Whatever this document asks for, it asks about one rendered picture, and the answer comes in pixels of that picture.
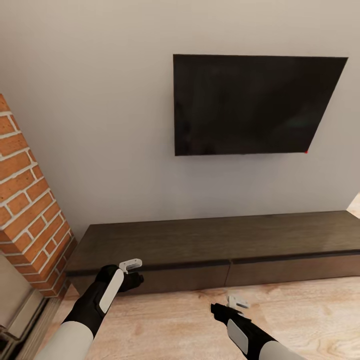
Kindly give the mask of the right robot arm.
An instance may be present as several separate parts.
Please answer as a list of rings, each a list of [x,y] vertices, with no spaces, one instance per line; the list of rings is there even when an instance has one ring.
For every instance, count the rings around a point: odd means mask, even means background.
[[[250,302],[242,297],[229,294],[228,304],[210,305],[214,318],[227,326],[229,338],[242,351],[247,360],[307,360],[294,353],[268,335],[252,319],[236,310],[236,306],[249,309]]]

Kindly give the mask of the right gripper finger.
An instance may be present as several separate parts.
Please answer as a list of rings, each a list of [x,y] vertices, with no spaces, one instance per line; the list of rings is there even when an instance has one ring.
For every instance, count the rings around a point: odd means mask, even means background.
[[[219,304],[219,303],[217,302],[216,304]],[[211,312],[211,313],[214,313],[214,315],[215,315],[215,306],[216,306],[216,304],[213,304],[213,303],[212,303],[212,304],[210,305],[210,312]]]

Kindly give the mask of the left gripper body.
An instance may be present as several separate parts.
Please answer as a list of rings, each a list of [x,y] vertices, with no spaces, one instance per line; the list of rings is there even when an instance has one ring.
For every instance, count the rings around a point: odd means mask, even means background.
[[[130,274],[125,273],[126,276],[126,285],[125,287],[120,291],[121,293],[124,293],[128,290],[135,289],[140,286],[139,282],[139,273],[133,272]]]

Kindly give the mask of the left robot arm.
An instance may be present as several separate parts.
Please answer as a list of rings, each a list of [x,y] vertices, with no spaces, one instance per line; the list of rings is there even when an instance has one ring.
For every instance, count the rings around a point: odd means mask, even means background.
[[[118,292],[144,283],[144,276],[128,270],[142,267],[141,259],[105,265],[94,283],[73,306],[72,311],[33,360],[85,360],[95,336]]]

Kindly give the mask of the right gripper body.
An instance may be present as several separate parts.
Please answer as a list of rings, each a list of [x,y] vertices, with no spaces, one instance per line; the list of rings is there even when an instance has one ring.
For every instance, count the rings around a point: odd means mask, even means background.
[[[222,323],[225,323],[227,326],[228,323],[226,323],[226,316],[233,310],[233,308],[224,306],[223,304],[216,304],[214,318]]]

